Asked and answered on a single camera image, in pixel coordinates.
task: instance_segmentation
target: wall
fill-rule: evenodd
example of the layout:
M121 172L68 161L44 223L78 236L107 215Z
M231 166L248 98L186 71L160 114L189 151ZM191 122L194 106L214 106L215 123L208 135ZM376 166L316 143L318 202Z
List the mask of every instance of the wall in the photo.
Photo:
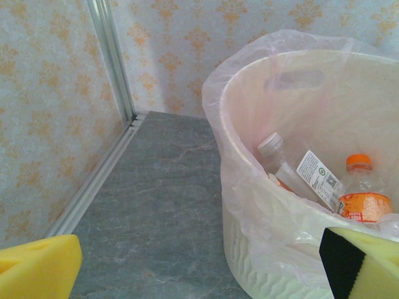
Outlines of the wall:
M351 36L398 50L399 1L110 0L138 111L203 116L201 87L268 32Z
M85 0L0 0L0 247L39 239L123 124Z

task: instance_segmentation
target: wavy pattern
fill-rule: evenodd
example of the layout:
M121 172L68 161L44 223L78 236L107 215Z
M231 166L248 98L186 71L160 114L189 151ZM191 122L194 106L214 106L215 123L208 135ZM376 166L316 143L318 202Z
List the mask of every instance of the wavy pattern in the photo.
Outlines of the wavy pattern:
M223 207L224 252L235 279L254 299L333 299L330 290L313 289L292 276L259 273L252 269L249 241L237 219Z

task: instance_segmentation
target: metal strip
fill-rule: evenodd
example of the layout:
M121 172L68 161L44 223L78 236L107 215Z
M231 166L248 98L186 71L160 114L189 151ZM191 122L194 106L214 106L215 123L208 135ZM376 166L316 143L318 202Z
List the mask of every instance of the metal strip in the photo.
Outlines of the metal strip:
M108 0L87 0L118 107L126 126L136 117Z
M145 115L138 115L138 118L144 120ZM48 231L46 238L54 235L71 234L74 231L76 225L131 142L140 125L141 122L129 126L119 140L106 152L85 180L83 186L69 202L60 218L54 223L50 231Z

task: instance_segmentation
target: bottle cap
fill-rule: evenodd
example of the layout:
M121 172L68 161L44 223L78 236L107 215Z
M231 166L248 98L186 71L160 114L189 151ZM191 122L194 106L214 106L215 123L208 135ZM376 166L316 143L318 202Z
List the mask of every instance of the bottle cap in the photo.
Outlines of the bottle cap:
M284 145L284 139L277 132L267 137L260 145L257 146L257 150L264 156L269 156L273 152L278 151Z
M371 169L372 161L365 154L353 154L347 158L347 170L351 168L353 165L367 165L367 168Z

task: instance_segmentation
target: bottle label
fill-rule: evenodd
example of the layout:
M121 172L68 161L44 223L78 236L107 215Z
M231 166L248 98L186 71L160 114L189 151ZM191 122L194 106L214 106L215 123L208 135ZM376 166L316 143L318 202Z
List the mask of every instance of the bottle label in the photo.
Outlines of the bottle label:
M340 197L338 214L359 222L377 222L383 215L393 213L389 198L377 193L354 193Z
M306 153L298 165L297 173L333 212L337 210L338 196L335 190L339 180L313 152Z

